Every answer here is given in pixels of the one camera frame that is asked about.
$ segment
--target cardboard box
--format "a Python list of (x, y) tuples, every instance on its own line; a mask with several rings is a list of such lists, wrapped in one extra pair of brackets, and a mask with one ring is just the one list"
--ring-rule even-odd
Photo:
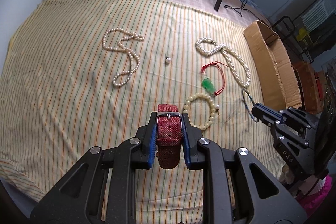
[(293, 67), (297, 70), (301, 82), (304, 110), (311, 114), (320, 113), (322, 104), (313, 67), (307, 61), (296, 62)]
[(326, 73), (324, 72), (324, 70), (318, 71), (317, 72), (319, 79), (320, 79), (320, 83), (321, 83), (321, 88), (322, 88), (322, 92), (323, 92), (323, 98), (324, 98), (324, 94), (327, 91), (327, 78), (326, 78)]
[(301, 95), (285, 46), (279, 36), (260, 21), (244, 30), (258, 71), (264, 105), (279, 111), (301, 107)]

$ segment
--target cream bead bracelet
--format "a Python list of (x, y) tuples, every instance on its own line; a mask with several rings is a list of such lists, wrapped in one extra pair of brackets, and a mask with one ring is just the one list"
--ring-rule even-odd
[(188, 113), (189, 109), (190, 109), (190, 104), (193, 100), (196, 99), (204, 99), (208, 102), (209, 107), (210, 107), (210, 117), (209, 120), (205, 123), (202, 124), (200, 126), (194, 125), (193, 123), (190, 123), (191, 126), (194, 127), (198, 127), (200, 130), (204, 131), (207, 128), (209, 128), (209, 126), (211, 126), (213, 124), (213, 120), (215, 118), (216, 112), (219, 110), (219, 105), (215, 105), (214, 101), (212, 100), (212, 97), (209, 95), (206, 95), (204, 93), (196, 93), (195, 95), (190, 96), (187, 101), (185, 102), (185, 105), (183, 107), (183, 113)]

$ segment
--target striped bedsheet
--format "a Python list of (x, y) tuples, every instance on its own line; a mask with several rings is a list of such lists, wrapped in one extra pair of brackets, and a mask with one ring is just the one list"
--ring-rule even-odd
[[(103, 50), (110, 28), (145, 36), (124, 42), (141, 65), (123, 87), (114, 75), (129, 67), (126, 54)], [(263, 97), (258, 74), (243, 35), (244, 28), (219, 16), (167, 0), (44, 0), (13, 35), (0, 80), (0, 176), (40, 200), (92, 146), (115, 147), (148, 122), (158, 104), (176, 104), (204, 92), (201, 67), (225, 59), (204, 58), (195, 50), (202, 36), (227, 43), (248, 63), (249, 91)], [(120, 33), (110, 34), (116, 45)], [(165, 57), (172, 58), (165, 65)], [(234, 60), (240, 75), (243, 68)], [(269, 129), (254, 123), (241, 100), (241, 88), (224, 68), (226, 88), (204, 136), (228, 149), (247, 147), (275, 176), (282, 160), (272, 147)], [(216, 86), (215, 69), (207, 69)], [(209, 117), (206, 102), (191, 105), (195, 124)], [(202, 173), (188, 171), (181, 153), (173, 170), (136, 174), (139, 223), (199, 223), (202, 219)]]

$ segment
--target green jade pendant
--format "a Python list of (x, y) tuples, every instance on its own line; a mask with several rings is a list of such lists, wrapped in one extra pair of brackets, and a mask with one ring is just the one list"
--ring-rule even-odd
[(205, 90), (211, 95), (213, 95), (216, 92), (214, 85), (212, 84), (210, 78), (208, 77), (202, 81), (202, 87), (204, 87)]

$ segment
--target pearl necklace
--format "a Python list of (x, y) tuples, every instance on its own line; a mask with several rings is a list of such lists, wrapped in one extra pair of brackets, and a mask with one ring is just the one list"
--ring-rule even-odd
[[(205, 49), (203, 49), (201, 47), (201, 43), (214, 44), (216, 47), (213, 48), (210, 51), (206, 51)], [(224, 55), (224, 58), (225, 58), (228, 66), (229, 66), (229, 68), (230, 68), (230, 70), (233, 74), (233, 77), (236, 79), (237, 83), (243, 88), (247, 88), (250, 85), (250, 83), (251, 83), (251, 72), (250, 72), (249, 67), (247, 66), (244, 59), (235, 50), (230, 48), (228, 45), (226, 45), (226, 44), (217, 45), (216, 41), (213, 40), (212, 38), (201, 37), (200, 39), (198, 39), (196, 41), (195, 46), (196, 46), (196, 50), (200, 54), (202, 54), (204, 56), (207, 56), (207, 57), (209, 57), (209, 56), (215, 54), (216, 52), (220, 51)], [(239, 63), (243, 66), (243, 68), (245, 70), (245, 73), (246, 73), (246, 82), (244, 82), (242, 80), (242, 78), (239, 76), (239, 74), (237, 73), (235, 65), (233, 64), (230, 55), (232, 55), (234, 58), (236, 58), (239, 61)]]
[[(126, 35), (128, 35), (128, 37), (123, 37), (122, 39), (120, 39), (118, 41), (118, 46), (120, 48), (113, 48), (113, 47), (107, 47), (106, 46), (106, 37), (111, 33), (111, 32), (122, 32)], [(125, 85), (132, 77), (132, 74), (135, 73), (140, 65), (140, 60), (139, 60), (139, 57), (138, 55), (132, 51), (130, 48), (126, 48), (124, 45), (122, 45), (122, 42), (123, 41), (127, 41), (127, 40), (131, 40), (131, 39), (135, 39), (135, 40), (138, 40), (138, 41), (143, 41), (145, 38), (145, 36), (143, 35), (138, 35), (134, 32), (127, 32), (126, 30), (124, 29), (120, 29), (120, 28), (114, 28), (114, 29), (110, 29), (108, 30), (105, 34), (104, 34), (104, 37), (103, 37), (103, 49), (107, 50), (107, 51), (114, 51), (114, 52), (124, 52), (124, 53), (127, 53), (127, 56), (128, 58), (130, 59), (131, 61), (131, 67), (130, 67), (130, 70), (126, 70), (126, 71), (122, 71), (122, 72), (119, 72), (117, 73), (113, 80), (112, 80), (112, 84), (114, 86), (117, 86), (117, 87), (121, 87), (123, 85)], [(133, 67), (133, 58), (136, 60), (136, 66)], [(126, 78), (125, 81), (121, 82), (121, 83), (116, 83), (116, 80), (118, 77), (122, 76), (122, 75), (128, 75), (128, 77)]]
[(188, 97), (187, 101), (185, 102), (185, 105), (183, 107), (183, 113), (188, 113), (188, 110), (190, 109), (190, 104), (193, 100), (196, 100), (197, 98), (201, 98), (201, 99), (205, 99), (208, 104), (209, 104), (209, 107), (211, 109), (210, 111), (210, 117), (209, 117), (209, 120), (205, 123), (205, 124), (202, 124), (200, 126), (196, 126), (194, 125), (193, 123), (190, 123), (191, 126), (194, 126), (194, 127), (197, 127), (199, 128), (200, 130), (204, 131), (206, 130), (207, 128), (209, 128), (209, 126), (211, 126), (213, 124), (213, 120), (214, 120), (214, 117), (216, 115), (216, 111), (219, 110), (219, 105), (215, 105), (211, 96), (209, 95), (206, 95), (204, 93), (196, 93), (195, 95), (192, 95), (190, 97)]

